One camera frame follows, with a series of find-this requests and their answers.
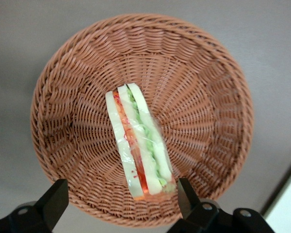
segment brown wicker basket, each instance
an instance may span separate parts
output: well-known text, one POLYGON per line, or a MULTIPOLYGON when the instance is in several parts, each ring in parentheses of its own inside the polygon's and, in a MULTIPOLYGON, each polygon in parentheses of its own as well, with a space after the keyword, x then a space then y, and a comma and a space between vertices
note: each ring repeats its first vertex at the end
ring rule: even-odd
POLYGON ((38 79, 31 110, 34 149, 53 182, 67 178, 70 202, 107 222, 156 227, 180 217, 177 197, 134 201, 104 95, 137 83, 161 126, 175 177, 201 198, 233 183, 253 130, 249 90, 222 45, 180 19, 121 15, 75 34, 38 79))

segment green filling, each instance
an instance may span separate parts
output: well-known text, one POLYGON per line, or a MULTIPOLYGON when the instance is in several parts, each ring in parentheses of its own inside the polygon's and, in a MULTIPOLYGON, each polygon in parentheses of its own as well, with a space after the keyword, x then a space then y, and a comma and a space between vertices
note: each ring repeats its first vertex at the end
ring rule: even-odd
POLYGON ((127 87, 127 93, 129 96, 129 100, 132 102, 132 106, 135 110, 136 113, 136 119, 138 121, 138 123, 142 126, 142 128, 145 131, 145 136, 147 138, 146 141, 146 148, 148 149, 148 151, 150 152, 151 156, 152 156, 152 161, 156 164, 156 175, 161 183, 162 186, 166 186, 167 185, 167 181, 161 176, 160 171, 159 171, 159 165, 157 164, 156 160, 155 160, 155 154, 154 154, 154 148, 153 148, 153 140, 152 140, 152 134, 151 134, 151 130, 142 122, 141 118, 140 118, 140 113, 139 113, 139 109, 137 106, 137 102, 130 90, 130 88, 126 85, 127 87))

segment plastic wrap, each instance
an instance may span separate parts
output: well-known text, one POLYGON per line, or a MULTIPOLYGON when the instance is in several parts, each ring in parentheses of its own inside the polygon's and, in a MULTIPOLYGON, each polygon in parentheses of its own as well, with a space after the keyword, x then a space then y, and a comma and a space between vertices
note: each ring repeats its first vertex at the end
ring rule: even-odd
POLYGON ((165 200, 176 190, 166 145, 139 87, 106 94, 109 117, 130 193, 135 200, 165 200))

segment white bread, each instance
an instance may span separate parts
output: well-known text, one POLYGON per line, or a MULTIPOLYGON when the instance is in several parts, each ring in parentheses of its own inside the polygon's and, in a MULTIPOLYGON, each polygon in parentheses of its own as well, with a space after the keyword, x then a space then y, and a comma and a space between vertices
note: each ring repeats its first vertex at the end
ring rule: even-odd
POLYGON ((130 152, 128 141, 124 139, 125 131, 121 122, 121 118, 116 109, 112 91, 106 93, 106 103, 115 139, 118 145, 118 151, 121 156, 124 173, 126 175, 129 191, 133 198, 142 197, 144 194, 140 185, 140 181, 138 178, 134 177, 136 173, 131 172, 136 171, 135 161, 130 152))

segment basket weave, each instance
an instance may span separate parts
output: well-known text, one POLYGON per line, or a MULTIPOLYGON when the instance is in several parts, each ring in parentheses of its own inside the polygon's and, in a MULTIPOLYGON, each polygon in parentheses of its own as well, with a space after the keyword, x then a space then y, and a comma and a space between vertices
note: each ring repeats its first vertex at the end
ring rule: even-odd
POLYGON ((249 90, 220 43, 182 20, 148 14, 100 21, 70 38, 38 79, 34 149, 51 181, 67 178, 70 202, 107 222, 156 227, 180 217, 177 196, 134 201, 105 93, 137 83, 161 126, 175 178, 216 199, 246 159, 253 130, 249 90))

